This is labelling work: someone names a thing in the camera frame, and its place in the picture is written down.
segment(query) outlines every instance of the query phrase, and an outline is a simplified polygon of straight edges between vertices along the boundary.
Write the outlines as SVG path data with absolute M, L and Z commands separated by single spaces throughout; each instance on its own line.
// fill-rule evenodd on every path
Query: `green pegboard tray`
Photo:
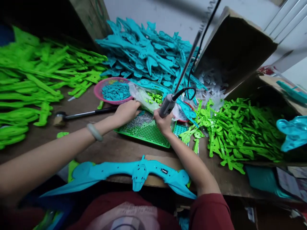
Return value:
M 114 129 L 114 131 L 120 134 L 134 137 L 136 139 L 150 142 L 152 144 L 156 144 L 156 145 L 163 146 L 166 148 L 170 147 L 170 143 L 162 135 L 154 119 L 151 122 L 143 123 L 141 126 L 135 126 L 133 128 L 128 128 L 128 126 L 129 126 L 129 123 L 122 127 Z M 176 122 L 172 122 L 171 124 L 172 131 L 174 131 L 175 126 L 176 126 Z
M 179 139 L 181 139 L 181 137 L 179 137 L 180 134 L 184 133 L 185 131 L 187 131 L 189 128 L 183 125 L 176 125 L 175 129 L 174 129 L 174 134 L 176 135 L 176 137 L 178 137 Z

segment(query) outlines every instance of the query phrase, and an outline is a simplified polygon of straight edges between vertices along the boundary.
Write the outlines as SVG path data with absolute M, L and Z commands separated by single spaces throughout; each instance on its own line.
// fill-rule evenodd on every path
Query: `hammer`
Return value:
M 75 114 L 75 115 L 67 115 L 65 112 L 57 112 L 53 121 L 53 125 L 54 126 L 64 126 L 65 122 L 68 120 L 72 120 L 75 118 L 79 118 L 79 117 L 87 117 L 90 115 L 96 115 L 96 114 L 103 114 L 103 113 L 108 113 L 108 112 L 115 112 L 117 110 L 118 106 L 112 106 L 112 107 L 108 107 L 108 108 L 104 108 L 104 109 L 100 109 L 100 110 L 95 110 L 95 111 L 91 111 L 91 112 L 85 112 L 85 113 L 79 113 L 79 114 Z

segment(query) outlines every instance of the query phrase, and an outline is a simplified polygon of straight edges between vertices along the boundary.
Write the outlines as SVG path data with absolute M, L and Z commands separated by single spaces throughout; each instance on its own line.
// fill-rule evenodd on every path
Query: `black cable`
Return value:
M 189 89 L 193 89 L 193 90 L 194 90 L 193 97 L 195 97 L 195 94 L 196 94 L 196 89 L 195 89 L 195 87 L 185 87 L 185 88 L 179 90 L 179 91 L 172 97 L 173 101 L 177 100 L 177 98 L 178 98 L 181 94 L 183 94 L 183 92 L 185 92 L 186 90 L 189 90 Z
M 188 87 L 189 87 L 189 84 L 190 84 L 190 76 L 191 76 L 192 70 L 193 70 L 193 68 L 194 68 L 194 66 L 195 66 L 196 59 L 197 59 L 197 57 L 198 57 L 198 55 L 199 55 L 199 53 L 200 53 L 201 46 L 202 46 L 202 42 L 203 42 L 203 40 L 204 40 L 205 34 L 206 34 L 206 32 L 207 32 L 207 30 L 208 30 L 210 24 L 211 24 L 211 21 L 213 20 L 213 17 L 214 17 L 214 15 L 215 15 L 215 12 L 216 12 L 216 10 L 217 10 L 217 8 L 218 8 L 220 2 L 221 2 L 221 0 L 218 0 L 218 1 L 217 1 L 217 4 L 215 5 L 215 8 L 214 8 L 214 10 L 213 10 L 213 12 L 212 12 L 212 14 L 211 14 L 211 16 L 210 16 L 210 18 L 209 18 L 208 23 L 207 23 L 205 32 L 203 33 L 203 35 L 202 35 L 202 37 L 201 37 L 201 42 L 200 42 L 200 44 L 199 44 L 199 49 L 198 49 L 198 51 L 197 51 L 197 55 L 196 55 L 196 57 L 195 57 L 195 59 L 194 59 L 194 61 L 193 61 L 193 65 L 192 65 L 192 67 L 191 67 L 191 69 L 190 69 L 190 72 L 189 72 L 189 76 L 188 76 L 188 85 L 187 85 Z M 186 92 L 186 97 L 187 97 L 188 100 L 190 100 L 190 101 L 193 99 L 193 97 L 189 98 L 189 91 Z

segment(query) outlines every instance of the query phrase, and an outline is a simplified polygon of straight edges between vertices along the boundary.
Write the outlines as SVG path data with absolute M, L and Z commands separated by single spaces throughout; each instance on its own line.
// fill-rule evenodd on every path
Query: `pink plastic basket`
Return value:
M 110 104 L 123 104 L 127 101 L 130 101 L 133 99 L 132 96 L 124 99 L 124 100 L 120 100 L 120 101 L 109 101 L 109 100 L 106 100 L 103 98 L 103 94 L 102 94 L 102 88 L 107 86 L 107 85 L 112 85 L 114 82 L 116 81 L 119 81 L 121 83 L 128 83 L 130 82 L 129 80 L 125 79 L 125 78 L 119 78 L 119 77 L 111 77 L 111 78 L 107 78 L 107 79 L 104 79 L 100 82 L 98 82 L 97 85 L 95 85 L 94 87 L 94 94 L 95 96 L 101 100 L 101 101 L 104 101 L 104 102 L 108 102 Z

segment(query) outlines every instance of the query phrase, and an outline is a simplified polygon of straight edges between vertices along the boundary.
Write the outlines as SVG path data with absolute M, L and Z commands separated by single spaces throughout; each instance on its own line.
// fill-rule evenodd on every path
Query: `wooden table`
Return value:
M 48 125 L 45 127 L 36 127 L 31 124 L 25 140 L 11 146 L 7 146 L 1 151 L 0 163 L 8 161 L 13 157 L 54 140 L 59 132 L 72 133 L 78 129 L 84 128 L 87 123 L 95 123 L 109 116 L 110 114 L 105 114 L 72 120 L 63 128 L 52 126 L 54 114 L 58 111 L 65 111 L 67 114 L 72 115 L 97 109 L 99 100 L 94 96 L 92 90 L 93 88 L 90 88 L 79 99 L 75 99 L 70 102 L 67 101 L 69 96 L 67 93 L 65 93 L 68 90 L 65 90 L 65 99 L 60 103 L 52 104 L 54 110 L 53 115 L 49 117 Z M 199 156 L 217 180 L 221 192 L 224 195 L 249 198 L 263 197 L 258 191 L 250 187 L 248 177 L 246 175 L 242 175 L 236 170 L 230 171 L 226 166 L 221 166 L 221 159 L 217 155 L 214 155 L 213 158 L 209 158 L 207 143 L 208 140 L 206 138 L 200 139 Z M 193 145 L 194 142 L 191 141 L 190 148 L 193 148 Z M 177 158 L 172 148 L 160 148 L 156 145 L 129 138 L 128 136 L 119 135 L 118 133 L 112 131 L 104 136 L 103 142 L 94 143 L 84 152 L 80 153 L 76 159 L 78 162 L 92 161 L 98 164 L 105 161 L 139 161 L 143 155 Z M 131 177 L 122 175 L 112 176 L 109 178 L 109 180 L 122 183 L 132 182 Z

